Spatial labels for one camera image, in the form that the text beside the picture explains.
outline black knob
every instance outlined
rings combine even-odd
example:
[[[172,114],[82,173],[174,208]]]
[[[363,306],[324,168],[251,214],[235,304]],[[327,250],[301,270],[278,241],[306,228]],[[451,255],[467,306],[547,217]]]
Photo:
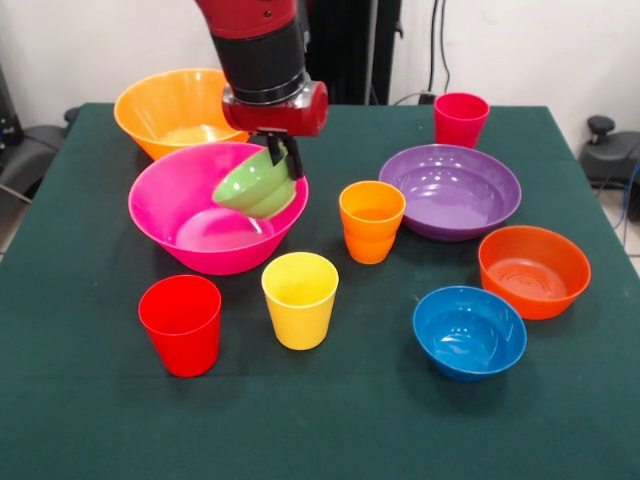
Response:
[[[609,117],[605,117],[603,115],[589,117],[587,125],[593,134],[592,143],[599,143],[602,140],[601,137],[604,137],[607,133],[616,128],[615,122]]]

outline dark green table cover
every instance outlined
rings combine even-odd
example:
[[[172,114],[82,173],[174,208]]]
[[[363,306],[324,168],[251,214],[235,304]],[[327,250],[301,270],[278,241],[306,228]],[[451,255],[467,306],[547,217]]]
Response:
[[[561,317],[527,322],[512,370],[451,382],[413,336],[419,298],[479,285],[478,241],[403,228],[383,264],[348,257],[340,190],[432,141],[427,107],[332,107],[300,141],[311,198],[277,251],[338,267],[327,339],[276,341],[263,266],[215,278],[219,361],[184,380],[137,318],[153,282],[188,272],[129,219],[149,160],[111,105],[84,106],[0,264],[0,479],[640,478],[640,282],[546,108],[494,108],[478,148],[520,178],[508,223],[570,237],[593,280]]]

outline bowl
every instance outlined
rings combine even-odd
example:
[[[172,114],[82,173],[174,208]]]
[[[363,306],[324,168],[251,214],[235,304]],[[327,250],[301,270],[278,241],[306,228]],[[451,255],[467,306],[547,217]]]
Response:
[[[500,228],[478,249],[482,286],[504,298],[527,320],[560,315],[591,281],[580,248],[540,227]]]
[[[403,223],[432,240],[480,237],[509,218],[522,189],[506,166],[486,153],[454,145],[422,145],[399,152],[379,179],[407,199]]]
[[[249,217],[269,218],[286,208],[295,194],[286,157],[273,165],[269,150],[262,150],[222,180],[213,201]]]
[[[151,240],[192,270],[233,275],[274,252],[307,205],[306,178],[279,214],[258,220],[217,205],[211,192],[231,170],[264,147],[220,142],[178,150],[154,162],[129,192],[129,213]]]
[[[226,80],[221,70],[190,68],[151,75],[118,97],[114,116],[153,160],[209,142],[245,142],[222,111]]]
[[[520,360],[527,345],[524,322],[513,307],[474,287],[429,293],[415,308],[413,330],[435,367],[460,382],[504,372]]]

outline bowl rim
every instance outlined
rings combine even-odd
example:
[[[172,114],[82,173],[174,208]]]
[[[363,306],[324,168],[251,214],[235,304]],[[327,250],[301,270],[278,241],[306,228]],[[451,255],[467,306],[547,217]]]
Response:
[[[193,145],[191,147],[183,148],[181,150],[176,150],[175,152],[172,152],[169,155],[166,155],[164,157],[159,158],[158,160],[154,161],[149,166],[147,166],[142,172],[140,172],[140,174],[133,181],[133,184],[131,185],[131,188],[129,189],[129,194],[128,194],[128,198],[127,198],[127,206],[128,206],[128,209],[129,209],[129,218],[131,218],[131,220],[133,221],[135,226],[138,228],[138,230],[140,230],[146,237],[150,238],[151,240],[153,240],[158,245],[160,245],[160,246],[162,246],[164,248],[168,248],[168,249],[171,249],[171,250],[178,250],[180,252],[186,252],[186,253],[209,254],[209,255],[211,255],[211,254],[231,253],[231,252],[238,252],[238,251],[242,251],[242,250],[247,250],[249,248],[253,248],[253,247],[256,247],[258,245],[262,245],[262,244],[264,244],[266,242],[269,242],[269,241],[273,240],[274,238],[276,238],[280,234],[283,234],[283,233],[286,234],[291,229],[293,224],[295,222],[297,222],[298,219],[302,216],[302,213],[306,209],[307,204],[309,202],[309,182],[308,182],[306,176],[302,177],[302,178],[300,178],[299,180],[296,181],[296,195],[298,195],[298,193],[297,193],[298,182],[300,182],[300,185],[302,186],[301,187],[302,191],[300,193],[304,194],[304,197],[302,199],[302,205],[300,207],[300,211],[296,212],[296,214],[291,218],[291,220],[286,224],[286,226],[284,228],[282,228],[280,231],[274,232],[272,235],[265,236],[265,238],[263,238],[261,240],[257,240],[257,241],[255,241],[253,243],[245,244],[245,245],[242,245],[242,246],[239,246],[239,247],[227,248],[227,249],[224,249],[224,250],[214,250],[214,251],[212,251],[212,250],[186,250],[186,249],[181,248],[181,247],[179,247],[177,245],[174,245],[174,244],[171,244],[169,242],[166,242],[165,240],[162,240],[161,238],[156,237],[155,235],[151,235],[145,228],[143,228],[143,226],[140,224],[140,222],[138,221],[136,216],[133,214],[133,194],[134,194],[135,190],[138,188],[140,182],[143,181],[143,179],[146,177],[146,175],[148,175],[149,172],[153,171],[154,169],[162,168],[165,163],[176,162],[176,161],[180,162],[181,161],[180,160],[180,156],[183,155],[187,151],[191,152],[191,151],[194,151],[194,150],[215,149],[218,146],[229,145],[229,144],[243,145],[243,146],[252,145],[252,146],[255,146],[256,148],[266,148],[266,147],[263,147],[261,145],[254,145],[254,144],[245,143],[245,142],[213,142],[213,143],[204,143],[204,144],[199,144],[199,145]]]
[[[456,233],[465,234],[465,233],[471,233],[471,232],[477,232],[477,231],[491,230],[491,229],[495,228],[496,226],[500,225],[501,223],[503,223],[509,217],[511,217],[518,210],[518,208],[520,208],[520,205],[522,204],[523,192],[522,192],[522,185],[520,184],[520,180],[518,179],[517,175],[513,172],[513,170],[511,170],[509,167],[507,167],[504,163],[502,163],[497,158],[489,155],[488,153],[485,153],[485,152],[482,152],[480,150],[477,150],[475,148],[467,148],[467,147],[462,147],[460,145],[449,145],[449,144],[446,144],[446,143],[429,143],[429,144],[425,144],[425,145],[416,145],[414,147],[409,147],[409,148],[406,148],[404,150],[401,150],[401,151],[395,153],[394,155],[389,157],[384,162],[384,164],[380,168],[380,172],[378,173],[378,179],[381,182],[389,183],[389,181],[383,180],[383,176],[384,176],[385,170],[388,169],[389,166],[391,165],[392,161],[396,160],[397,157],[399,157],[400,155],[404,155],[404,154],[406,154],[408,152],[411,152],[413,150],[423,150],[423,149],[426,149],[426,148],[434,148],[434,147],[447,147],[447,148],[453,148],[454,150],[474,152],[474,154],[478,154],[480,156],[483,156],[486,159],[488,159],[490,162],[492,162],[494,164],[497,164],[500,168],[504,169],[507,172],[507,174],[509,176],[511,176],[515,180],[515,185],[516,185],[516,188],[517,188],[517,200],[514,202],[513,207],[511,209],[509,209],[509,211],[507,213],[501,215],[500,218],[498,218],[497,220],[494,220],[494,221],[492,221],[490,223],[486,223],[484,225],[480,225],[480,226],[477,226],[477,227],[470,227],[470,228],[440,227],[440,226],[437,226],[437,225],[433,225],[431,223],[426,223],[426,222],[420,221],[420,220],[416,219],[415,217],[412,217],[411,215],[407,214],[406,211],[405,211],[404,217],[407,220],[415,222],[418,225],[424,225],[425,227],[428,227],[428,228],[431,228],[431,229],[437,229],[438,231],[441,231],[441,232],[449,232],[449,233],[452,233],[452,234],[456,234]]]
[[[146,77],[143,77],[137,81],[135,81],[134,83],[132,83],[131,85],[129,85],[127,88],[125,88],[122,92],[120,92],[120,94],[118,95],[118,98],[116,98],[116,101],[113,104],[113,116],[114,119],[116,121],[116,123],[118,124],[118,126],[127,134],[130,135],[133,138],[136,138],[142,142],[146,142],[146,143],[150,143],[153,145],[160,145],[160,146],[166,146],[166,147],[171,147],[171,148],[184,148],[187,146],[190,146],[192,144],[190,143],[180,143],[180,142],[162,142],[160,140],[151,138],[151,137],[147,137],[144,135],[139,135],[137,133],[134,133],[133,131],[131,131],[130,128],[127,128],[125,126],[125,124],[123,123],[122,119],[120,118],[119,115],[119,106],[122,103],[122,99],[129,93],[131,93],[134,89],[138,88],[140,85],[150,81],[150,80],[154,80],[156,78],[160,78],[160,77],[168,77],[171,75],[176,75],[178,73],[195,73],[195,72],[206,72],[206,73],[214,73],[214,74],[221,74],[224,77],[224,72],[222,70],[220,70],[219,68],[212,68],[212,67],[188,67],[188,68],[174,68],[171,70],[165,70],[163,72],[156,72],[156,73],[152,73],[151,75],[147,75]],[[227,142],[230,141],[232,138],[234,138],[236,135],[238,134],[242,134],[242,133],[246,133],[243,132],[242,130],[236,130],[235,128],[229,126],[229,128],[231,128],[232,130],[235,130],[236,133],[230,134],[226,137],[221,138],[220,140],[217,140],[219,142]]]
[[[537,231],[542,231],[542,232],[546,232],[548,234],[551,234],[556,239],[561,240],[562,242],[568,243],[569,245],[572,245],[573,247],[575,247],[575,251],[578,254],[578,257],[582,260],[584,265],[587,267],[587,278],[586,278],[586,280],[584,282],[584,285],[582,285],[582,287],[580,287],[576,292],[572,293],[571,295],[565,295],[564,297],[560,297],[560,298],[529,297],[529,296],[526,296],[526,295],[522,295],[520,293],[516,293],[513,290],[510,290],[510,289],[502,286],[502,284],[500,282],[498,282],[495,279],[495,277],[493,277],[492,275],[489,274],[489,269],[487,268],[485,263],[482,261],[482,250],[483,250],[483,248],[486,248],[487,242],[490,241],[490,239],[492,237],[494,237],[496,235],[499,235],[501,232],[506,231],[506,230],[537,230]],[[524,224],[509,225],[509,226],[506,226],[506,227],[498,228],[498,229],[494,230],[493,232],[489,233],[487,236],[485,236],[482,239],[482,241],[480,242],[480,245],[478,246],[477,255],[478,255],[478,265],[480,266],[480,269],[487,276],[489,276],[489,278],[491,278],[493,281],[498,283],[501,288],[503,288],[504,290],[509,292],[509,295],[512,295],[513,297],[515,297],[515,298],[517,298],[519,300],[524,300],[524,301],[527,301],[527,302],[538,302],[538,303],[543,303],[543,304],[547,304],[547,305],[553,305],[555,303],[562,303],[562,302],[566,302],[567,300],[572,300],[573,301],[576,298],[578,298],[580,295],[582,295],[585,292],[585,290],[587,288],[589,288],[589,285],[591,284],[592,271],[591,271],[591,262],[589,262],[589,257],[587,257],[587,255],[582,251],[582,249],[576,243],[572,242],[571,240],[569,240],[564,235],[561,235],[558,232],[555,232],[553,230],[549,230],[548,228],[538,227],[538,226],[535,226],[535,225],[524,225]]]
[[[514,322],[514,324],[518,325],[520,330],[522,331],[523,343],[522,343],[522,348],[520,349],[520,352],[518,353],[518,355],[516,355],[516,357],[511,362],[505,364],[501,368],[493,369],[493,370],[487,370],[487,371],[484,371],[484,372],[478,372],[478,371],[474,371],[474,370],[465,370],[465,369],[462,369],[462,368],[454,367],[454,366],[449,365],[448,363],[443,362],[442,360],[440,360],[429,349],[429,347],[427,347],[427,345],[422,341],[422,339],[420,338],[420,335],[418,335],[418,328],[417,328],[417,313],[418,313],[418,310],[419,310],[420,306],[424,302],[426,302],[430,297],[432,297],[433,295],[436,295],[436,294],[441,293],[441,292],[446,291],[446,290],[454,290],[454,289],[455,290],[462,289],[462,290],[477,291],[477,292],[480,292],[483,295],[486,295],[488,297],[493,297],[493,298],[497,299],[500,303],[502,303],[506,308],[508,308],[511,311],[511,313],[515,316],[515,318],[517,320]],[[469,286],[469,285],[449,285],[449,286],[446,286],[446,287],[437,288],[436,290],[433,290],[433,291],[427,293],[424,297],[422,297],[420,299],[418,304],[413,309],[412,322],[413,322],[413,334],[416,337],[416,340],[418,341],[418,343],[420,344],[422,349],[427,353],[429,358],[431,358],[435,362],[438,362],[441,365],[444,365],[447,368],[450,368],[451,370],[455,370],[456,372],[464,373],[464,374],[467,374],[467,375],[489,376],[489,375],[495,375],[497,373],[504,372],[504,371],[510,369],[511,367],[513,367],[516,363],[518,363],[518,361],[520,361],[520,359],[524,355],[525,351],[527,350],[527,344],[528,344],[527,327],[526,327],[526,325],[524,323],[524,320],[522,319],[522,316],[505,299],[503,299],[502,297],[500,297],[500,296],[498,296],[498,295],[496,295],[496,294],[494,294],[492,292],[484,290],[483,288],[472,287],[472,286]]]

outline purple bowl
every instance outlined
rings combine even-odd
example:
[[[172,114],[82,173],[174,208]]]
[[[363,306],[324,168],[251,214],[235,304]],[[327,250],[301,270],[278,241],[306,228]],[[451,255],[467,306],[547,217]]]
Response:
[[[454,145],[422,145],[391,157],[380,181],[407,199],[404,224],[432,240],[479,237],[520,205],[516,176],[486,153]]]

